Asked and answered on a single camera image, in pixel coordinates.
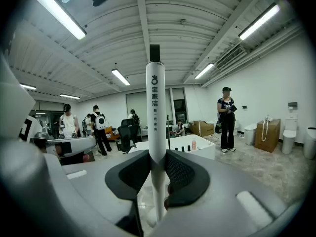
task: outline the black office chair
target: black office chair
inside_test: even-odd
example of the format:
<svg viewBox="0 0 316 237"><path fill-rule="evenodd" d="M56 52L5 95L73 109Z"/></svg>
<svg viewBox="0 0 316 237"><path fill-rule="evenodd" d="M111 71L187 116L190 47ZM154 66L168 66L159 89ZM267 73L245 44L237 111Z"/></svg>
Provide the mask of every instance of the black office chair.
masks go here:
<svg viewBox="0 0 316 237"><path fill-rule="evenodd" d="M133 124L129 126L120 126L118 128L118 133L120 136L120 144L119 140L115 140L117 144L117 148L119 151L124 152L123 154L127 154L131 149L130 140L135 144L138 142L137 140L137 131L139 129L139 125Z"/></svg>
<svg viewBox="0 0 316 237"><path fill-rule="evenodd" d="M121 126L129 126L133 124L134 124L134 120L132 118L123 119L122 122L120 123Z"/></svg>

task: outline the cap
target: cap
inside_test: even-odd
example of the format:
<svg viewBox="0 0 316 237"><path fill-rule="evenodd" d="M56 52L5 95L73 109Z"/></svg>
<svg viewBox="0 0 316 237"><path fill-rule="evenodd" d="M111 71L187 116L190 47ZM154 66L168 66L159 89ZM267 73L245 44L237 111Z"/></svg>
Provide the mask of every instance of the cap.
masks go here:
<svg viewBox="0 0 316 237"><path fill-rule="evenodd" d="M69 111L70 110L70 104L65 104L64 105L64 112L67 112L67 111Z"/></svg>
<svg viewBox="0 0 316 237"><path fill-rule="evenodd" d="M223 91L231 91L232 89L231 88L229 88L229 87L224 87L223 88Z"/></svg>

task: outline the tiled floor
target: tiled floor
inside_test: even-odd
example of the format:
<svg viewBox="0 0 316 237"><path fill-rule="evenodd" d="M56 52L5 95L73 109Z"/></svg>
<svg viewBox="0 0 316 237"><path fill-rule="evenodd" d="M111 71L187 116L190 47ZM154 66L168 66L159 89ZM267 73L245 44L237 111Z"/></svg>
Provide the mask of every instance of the tiled floor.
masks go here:
<svg viewBox="0 0 316 237"><path fill-rule="evenodd" d="M235 136L236 151L223 154L219 135L215 134L208 140L216 144L215 160L234 165L249 173L274 190L288 204L304 197L316 172L316 161L306 159L301 146L295 146L291 154L285 155L281 152L282 143L279 143L274 152L269 153L246 145L243 138ZM110 144L112 151L106 157L98 153L96 148L93 150L96 160L121 156L116 144L114 142ZM154 207L151 186L144 185L140 190L138 206L142 228L145 236L148 236L152 228L147 224L147 215Z"/></svg>

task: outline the cardboard box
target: cardboard box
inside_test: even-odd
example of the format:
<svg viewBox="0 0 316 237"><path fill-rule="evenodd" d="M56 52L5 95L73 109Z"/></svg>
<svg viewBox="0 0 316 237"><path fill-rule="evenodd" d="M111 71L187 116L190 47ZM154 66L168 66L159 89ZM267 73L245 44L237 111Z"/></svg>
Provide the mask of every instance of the cardboard box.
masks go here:
<svg viewBox="0 0 316 237"><path fill-rule="evenodd" d="M280 136L280 127L280 119L274 119L272 122L269 122L267 138L265 141L262 141L261 136L263 130L263 121L257 123L255 147L272 153L278 144L278 139ZM264 127L263 138L266 137L266 131L267 124L265 124Z"/></svg>
<svg viewBox="0 0 316 237"><path fill-rule="evenodd" d="M189 123L189 129L195 135L200 137L214 134L214 124L208 124L205 121L193 121Z"/></svg>

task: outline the air conditioning vent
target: air conditioning vent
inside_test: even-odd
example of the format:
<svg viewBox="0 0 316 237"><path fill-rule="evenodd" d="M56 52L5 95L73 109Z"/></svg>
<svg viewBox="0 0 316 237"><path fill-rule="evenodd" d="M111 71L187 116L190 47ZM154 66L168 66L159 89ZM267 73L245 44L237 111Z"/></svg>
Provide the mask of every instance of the air conditioning vent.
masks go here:
<svg viewBox="0 0 316 237"><path fill-rule="evenodd" d="M240 45L236 46L232 51L230 51L228 54L226 54L220 61L218 61L215 65L218 69L223 68L224 66L228 64L234 63L234 61L242 56L246 55L246 50L241 47Z"/></svg>

